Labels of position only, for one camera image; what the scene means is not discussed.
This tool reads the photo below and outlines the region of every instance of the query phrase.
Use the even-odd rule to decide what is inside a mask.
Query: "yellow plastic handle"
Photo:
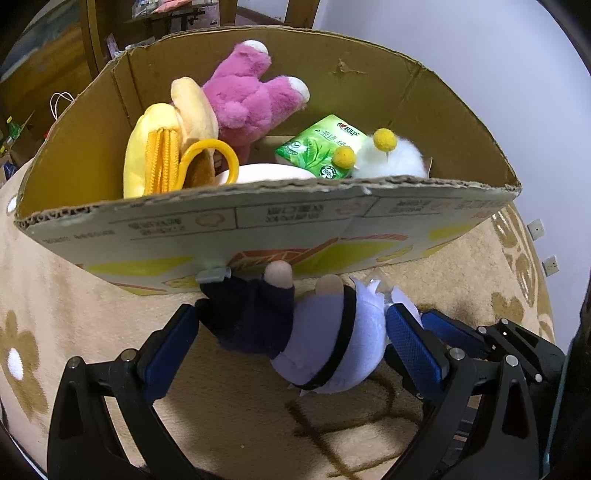
[[[185,151],[181,158],[180,164],[178,165],[178,179],[175,190],[180,190],[183,188],[189,165],[194,160],[194,158],[206,148],[214,148],[222,153],[222,155],[226,158],[226,161],[228,162],[228,168],[230,169],[228,179],[226,180],[226,185],[236,183],[238,180],[238,170],[240,169],[240,162],[238,161],[236,152],[234,152],[234,149],[227,143],[217,140],[216,138],[211,138],[209,140],[200,140],[195,142]]]

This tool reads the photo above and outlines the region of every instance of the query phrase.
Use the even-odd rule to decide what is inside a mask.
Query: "metal pin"
[[[133,348],[128,348],[127,350],[123,350],[121,353],[121,359],[124,362],[131,362],[135,358],[135,354],[137,353],[136,350]]]
[[[454,360],[463,360],[466,354],[461,348],[451,348],[449,350],[449,356],[451,356]]]
[[[80,365],[80,360],[82,360],[82,358],[80,358],[79,356],[73,356],[68,360],[68,368],[75,369],[76,367],[78,367],[78,365]]]
[[[517,357],[515,355],[507,355],[505,357],[505,362],[507,362],[507,364],[510,367],[516,367],[517,365],[519,365],[519,360],[517,360]]]

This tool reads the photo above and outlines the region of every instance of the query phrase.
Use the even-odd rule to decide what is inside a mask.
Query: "electrical socket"
[[[533,240],[537,240],[544,235],[544,225],[542,225],[542,220],[539,218],[536,218],[533,222],[529,223],[527,229],[530,231]]]
[[[559,270],[558,262],[556,261],[556,255],[546,258],[546,260],[542,262],[542,266],[544,267],[544,273],[546,274],[546,277],[554,275]]]

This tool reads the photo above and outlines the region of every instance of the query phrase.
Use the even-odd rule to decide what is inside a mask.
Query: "white cable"
[[[61,93],[55,92],[51,96],[51,98],[49,99],[49,110],[50,110],[51,116],[53,117],[54,120],[57,120],[57,118],[59,116],[57,114],[57,102],[60,101],[60,98],[65,98],[70,103],[72,103],[74,101],[74,97],[72,96],[72,94],[70,92],[61,92]]]

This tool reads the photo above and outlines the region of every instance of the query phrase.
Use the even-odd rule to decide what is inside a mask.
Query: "pink plush toy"
[[[234,148],[241,164],[248,162],[253,142],[310,99],[308,87],[298,78],[280,76],[262,83],[260,78],[270,65],[267,48],[247,40],[234,48],[203,86],[217,117],[219,138]]]

